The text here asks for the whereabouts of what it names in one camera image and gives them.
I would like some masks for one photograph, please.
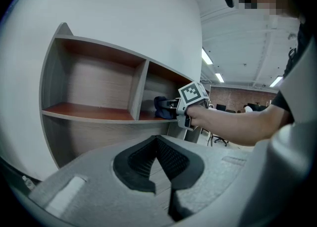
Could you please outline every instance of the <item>fluorescent light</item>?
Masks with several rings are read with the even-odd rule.
[[[219,80],[220,82],[224,82],[224,80],[222,79],[221,74],[216,73],[216,77],[218,77],[218,80]]]
[[[283,76],[278,76],[275,81],[270,85],[270,87],[274,87],[276,84],[279,83],[280,80],[283,79]]]
[[[208,54],[206,54],[205,50],[202,49],[202,58],[204,59],[204,61],[207,63],[207,65],[212,65],[213,62],[211,61],[211,59],[209,58]]]

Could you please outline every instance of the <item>human arm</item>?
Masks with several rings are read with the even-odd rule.
[[[200,126],[230,142],[254,146],[258,141],[270,138],[274,132],[289,124],[291,114],[274,105],[262,112],[226,113],[192,106],[187,110],[193,126]]]

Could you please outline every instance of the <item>navy fabric item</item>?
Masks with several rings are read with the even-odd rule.
[[[154,106],[156,108],[155,116],[156,117],[161,117],[164,119],[174,119],[175,117],[175,110],[168,110],[165,108],[162,108],[159,106],[160,101],[165,101],[167,100],[166,97],[156,97],[154,98]]]

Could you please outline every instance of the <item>brick wall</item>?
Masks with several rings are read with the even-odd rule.
[[[252,91],[252,90],[240,90],[230,88],[211,87],[209,97],[211,103],[216,108],[217,104],[227,106],[227,109],[238,111],[243,110],[243,106],[247,103],[266,106],[266,103],[275,98],[276,94]]]

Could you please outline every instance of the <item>black sleeve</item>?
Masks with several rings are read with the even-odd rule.
[[[291,110],[288,107],[288,104],[286,103],[286,100],[284,99],[282,93],[279,91],[276,95],[276,97],[272,101],[272,105],[280,107],[289,113],[291,113]]]

